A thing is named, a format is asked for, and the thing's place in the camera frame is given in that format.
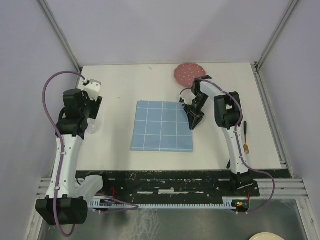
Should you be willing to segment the clear plastic cup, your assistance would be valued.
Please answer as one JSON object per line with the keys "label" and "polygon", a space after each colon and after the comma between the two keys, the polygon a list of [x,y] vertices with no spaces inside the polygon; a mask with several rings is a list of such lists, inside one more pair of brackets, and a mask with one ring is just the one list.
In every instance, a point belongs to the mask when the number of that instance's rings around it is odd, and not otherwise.
{"label": "clear plastic cup", "polygon": [[96,134],[101,128],[101,124],[96,121],[96,120],[93,120],[91,119],[90,121],[88,121],[88,127],[86,129],[87,133],[88,134]]}

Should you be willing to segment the blue checked cloth placemat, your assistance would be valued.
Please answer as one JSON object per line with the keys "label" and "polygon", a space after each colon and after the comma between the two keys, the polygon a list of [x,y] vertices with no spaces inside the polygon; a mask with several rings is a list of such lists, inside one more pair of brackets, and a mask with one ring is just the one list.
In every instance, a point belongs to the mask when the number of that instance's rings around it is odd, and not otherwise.
{"label": "blue checked cloth placemat", "polygon": [[179,102],[138,101],[131,150],[192,153],[193,132],[183,106]]}

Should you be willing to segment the green handled gold knife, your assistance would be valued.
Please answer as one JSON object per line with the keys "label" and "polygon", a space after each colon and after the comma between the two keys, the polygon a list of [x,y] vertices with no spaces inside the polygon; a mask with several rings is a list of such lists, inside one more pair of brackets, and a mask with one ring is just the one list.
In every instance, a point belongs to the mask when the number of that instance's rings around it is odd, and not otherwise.
{"label": "green handled gold knife", "polygon": [[231,167],[231,160],[228,161],[226,168],[230,169],[230,167]]}

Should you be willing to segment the green handled gold fork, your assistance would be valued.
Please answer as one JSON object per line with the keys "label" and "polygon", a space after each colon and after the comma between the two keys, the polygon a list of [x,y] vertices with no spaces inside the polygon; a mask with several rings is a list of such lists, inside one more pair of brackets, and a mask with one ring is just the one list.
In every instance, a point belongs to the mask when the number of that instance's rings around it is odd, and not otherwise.
{"label": "green handled gold fork", "polygon": [[247,121],[244,121],[243,123],[243,130],[244,130],[244,152],[245,154],[249,155],[250,154],[250,150],[249,150],[249,146],[247,144],[247,133],[248,133],[248,123]]}

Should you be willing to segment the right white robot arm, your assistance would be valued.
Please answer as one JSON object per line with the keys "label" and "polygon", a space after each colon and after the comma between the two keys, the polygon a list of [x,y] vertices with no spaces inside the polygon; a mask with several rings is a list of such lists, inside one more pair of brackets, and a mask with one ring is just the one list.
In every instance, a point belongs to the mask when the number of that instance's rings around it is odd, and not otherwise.
{"label": "right white robot arm", "polygon": [[241,137],[243,111],[240,96],[236,91],[224,91],[209,75],[197,77],[190,90],[195,96],[191,104],[186,104],[182,94],[179,95],[179,102],[186,113],[189,129],[194,130],[203,120],[205,113],[202,108],[206,101],[211,99],[214,102],[214,120],[222,129],[229,152],[231,181],[229,189],[234,195],[240,196],[254,183],[249,173]]}

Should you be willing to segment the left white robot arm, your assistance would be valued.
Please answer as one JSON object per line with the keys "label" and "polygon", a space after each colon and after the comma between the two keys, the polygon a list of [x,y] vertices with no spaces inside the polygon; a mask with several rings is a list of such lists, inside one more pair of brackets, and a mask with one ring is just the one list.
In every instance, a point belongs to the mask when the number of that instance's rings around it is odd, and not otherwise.
{"label": "left white robot arm", "polygon": [[78,88],[63,94],[64,108],[59,114],[56,129],[56,157],[50,185],[35,209],[51,226],[83,224],[88,204],[95,195],[106,195],[111,183],[101,175],[89,175],[76,185],[80,150],[88,128],[88,119],[95,118],[100,101],[90,100],[86,91]]}

